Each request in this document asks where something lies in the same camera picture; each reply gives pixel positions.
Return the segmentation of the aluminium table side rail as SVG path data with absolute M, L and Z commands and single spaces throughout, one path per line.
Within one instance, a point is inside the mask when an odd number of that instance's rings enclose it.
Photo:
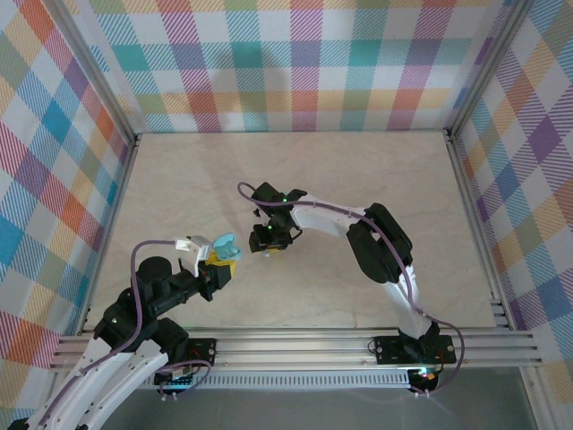
M 475 243 L 475 250 L 483 268 L 491 295 L 491 307 L 496 325 L 504 330 L 515 330 L 515 321 L 511 314 L 509 303 L 502 288 L 492 251 L 489 247 L 480 211 L 472 194 L 469 178 L 464 170 L 455 139 L 449 129 L 443 130 L 444 142 L 449 160 L 458 184 L 462 204 L 469 223 L 470 232 Z
M 106 223 L 104 225 L 103 235 L 100 240 L 100 249 L 98 250 L 95 260 L 91 265 L 89 283 L 87 285 L 85 294 L 81 301 L 81 307 L 79 308 L 77 322 L 72 330 L 73 335 L 83 334 L 84 326 L 88 321 L 93 297 L 97 290 L 98 278 L 100 277 L 100 273 L 102 272 L 102 267 L 107 254 L 107 250 L 111 243 L 111 238 L 115 228 L 116 220 L 119 216 L 124 194 L 129 184 L 131 173 L 133 171 L 134 162 L 137 157 L 138 149 L 141 143 L 141 137 L 142 134 L 137 133 L 133 136 L 132 140 L 129 142 L 127 146 L 124 164 L 118 172 L 118 177 L 115 181 L 116 188 L 112 199 L 112 204 L 110 206 L 110 209 L 107 211 L 107 217 L 105 218 Z

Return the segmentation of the aluminium frame post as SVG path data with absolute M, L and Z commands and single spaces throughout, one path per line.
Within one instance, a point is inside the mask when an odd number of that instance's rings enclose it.
M 124 110 L 117 101 L 108 81 L 92 54 L 89 45 L 86 43 L 81 31 L 77 27 L 73 16 L 64 4 L 64 0 L 41 0 L 56 27 L 62 32 L 64 39 L 70 46 L 72 52 L 77 57 L 77 62 L 86 74 L 88 80 L 93 85 L 99 95 L 102 104 L 107 108 L 109 115 L 115 125 L 120 130 L 120 134 L 125 137 L 130 147 L 136 147 L 138 134 L 129 124 Z
M 483 64 L 473 80 L 473 85 L 462 98 L 461 106 L 454 116 L 453 123 L 445 128 L 452 143 L 458 139 L 469 121 L 479 98 L 482 97 L 488 83 L 498 70 L 501 60 L 507 53 L 534 2 L 535 0 L 515 0 L 509 8 L 497 36 L 485 53 Z

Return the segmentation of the teal earbud charging case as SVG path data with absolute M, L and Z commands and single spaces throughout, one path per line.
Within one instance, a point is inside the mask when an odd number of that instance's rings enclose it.
M 220 261 L 238 261 L 243 256 L 243 251 L 238 246 L 234 233 L 226 233 L 217 237 L 212 242 L 212 250 Z

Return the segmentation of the grey metal panel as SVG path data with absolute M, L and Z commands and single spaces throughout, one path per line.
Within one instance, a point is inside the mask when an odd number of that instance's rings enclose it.
M 516 402 L 416 399 L 388 391 L 137 391 L 102 430 L 538 430 Z

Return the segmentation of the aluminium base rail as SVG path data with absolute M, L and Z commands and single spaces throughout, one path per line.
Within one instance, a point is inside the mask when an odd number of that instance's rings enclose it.
M 463 329 L 463 338 L 443 328 L 464 367 L 539 366 L 534 335 L 501 328 Z M 220 371 L 363 370 L 377 366 L 370 340 L 393 330 L 356 328 L 196 329 L 192 338 L 217 341 L 214 368 Z

